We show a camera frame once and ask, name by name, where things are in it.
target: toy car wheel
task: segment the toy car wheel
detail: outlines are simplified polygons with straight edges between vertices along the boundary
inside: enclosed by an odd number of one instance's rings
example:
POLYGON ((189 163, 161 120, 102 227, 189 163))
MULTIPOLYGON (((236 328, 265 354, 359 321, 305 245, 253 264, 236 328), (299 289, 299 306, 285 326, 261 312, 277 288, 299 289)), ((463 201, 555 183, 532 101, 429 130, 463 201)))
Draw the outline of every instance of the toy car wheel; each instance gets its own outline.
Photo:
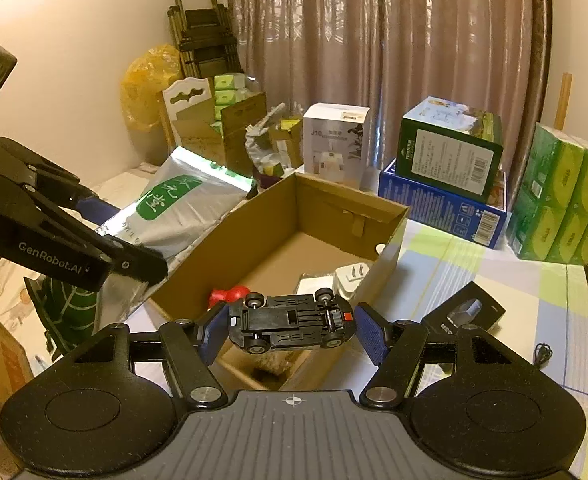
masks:
POLYGON ((316 301, 321 302, 323 300, 330 301, 333 300, 333 290, 324 286, 323 288, 319 288, 315 293, 314 297, 316 301))
POLYGON ((343 337, 336 333, 328 333, 323 336, 321 342, 322 348, 336 348, 343 344, 343 337))
POLYGON ((245 296, 245 305, 249 308, 260 308, 265 304, 265 296, 259 292, 250 292, 245 296))
POLYGON ((264 339, 252 339, 247 345, 247 351, 250 352, 250 354, 264 354, 267 350, 269 350, 269 343, 264 339))

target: green logo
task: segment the green logo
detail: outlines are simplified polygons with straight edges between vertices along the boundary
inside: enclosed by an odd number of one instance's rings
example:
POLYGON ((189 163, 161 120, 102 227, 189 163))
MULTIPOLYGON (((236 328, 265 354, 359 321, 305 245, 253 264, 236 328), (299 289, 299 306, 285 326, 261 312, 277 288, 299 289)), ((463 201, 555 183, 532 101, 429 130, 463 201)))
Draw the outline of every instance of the green logo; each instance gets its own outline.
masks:
POLYGON ((185 196, 202 181, 195 176, 180 175, 165 180, 149 190, 136 205, 136 212, 145 220, 155 220, 178 199, 185 196))

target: plaid tablecloth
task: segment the plaid tablecloth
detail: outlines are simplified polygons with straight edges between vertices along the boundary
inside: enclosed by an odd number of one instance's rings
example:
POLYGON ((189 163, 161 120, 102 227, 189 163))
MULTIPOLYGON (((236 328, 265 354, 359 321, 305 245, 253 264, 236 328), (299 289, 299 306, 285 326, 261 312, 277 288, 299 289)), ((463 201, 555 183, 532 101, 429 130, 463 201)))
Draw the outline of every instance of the plaid tablecloth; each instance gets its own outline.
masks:
MULTIPOLYGON (((583 407, 587 432, 571 466, 588 479, 588 291, 579 266, 517 259, 511 249, 490 250, 431 227, 408 222, 401 257, 375 308, 388 320, 421 318, 468 282, 489 292, 506 310, 492 332, 531 362, 539 342, 554 355, 542 369, 583 407)), ((375 373, 356 338, 347 344, 324 388, 356 395, 375 373)), ((419 390, 443 378, 427 365, 419 390)))

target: pink curtain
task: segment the pink curtain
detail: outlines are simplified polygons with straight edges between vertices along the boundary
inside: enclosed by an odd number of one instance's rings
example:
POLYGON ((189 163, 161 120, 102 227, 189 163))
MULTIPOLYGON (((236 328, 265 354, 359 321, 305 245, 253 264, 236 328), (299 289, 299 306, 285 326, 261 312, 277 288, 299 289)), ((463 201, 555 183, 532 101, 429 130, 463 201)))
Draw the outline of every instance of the pink curtain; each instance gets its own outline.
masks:
POLYGON ((527 89, 532 0, 229 0, 241 64, 270 104, 365 105, 369 160, 395 156, 403 114, 434 95, 500 114, 509 168, 527 89))

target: white box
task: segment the white box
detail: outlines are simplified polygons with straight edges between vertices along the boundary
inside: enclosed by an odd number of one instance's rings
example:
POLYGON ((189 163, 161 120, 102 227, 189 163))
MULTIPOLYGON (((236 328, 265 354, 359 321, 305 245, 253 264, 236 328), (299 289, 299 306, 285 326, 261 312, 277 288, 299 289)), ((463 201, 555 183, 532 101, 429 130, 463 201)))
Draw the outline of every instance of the white box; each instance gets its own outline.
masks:
POLYGON ((367 161, 369 108, 317 103, 303 116, 305 172, 346 186, 360 187, 367 161))

